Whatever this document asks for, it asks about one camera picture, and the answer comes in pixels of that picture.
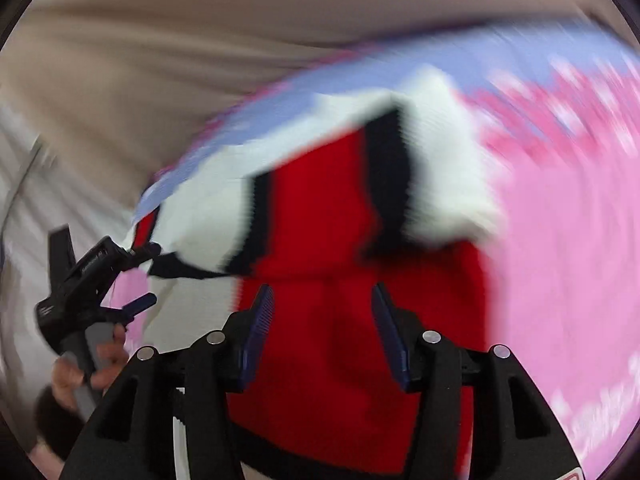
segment beige curtain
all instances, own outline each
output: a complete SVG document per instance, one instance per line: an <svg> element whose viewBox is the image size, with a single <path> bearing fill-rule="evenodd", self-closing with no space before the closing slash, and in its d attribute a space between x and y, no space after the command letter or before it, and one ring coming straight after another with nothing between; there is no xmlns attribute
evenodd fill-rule
<svg viewBox="0 0 640 480"><path fill-rule="evenodd" d="M35 0L0 52L0 94L102 190L132 205L207 118L345 43L611 0Z"/></svg>

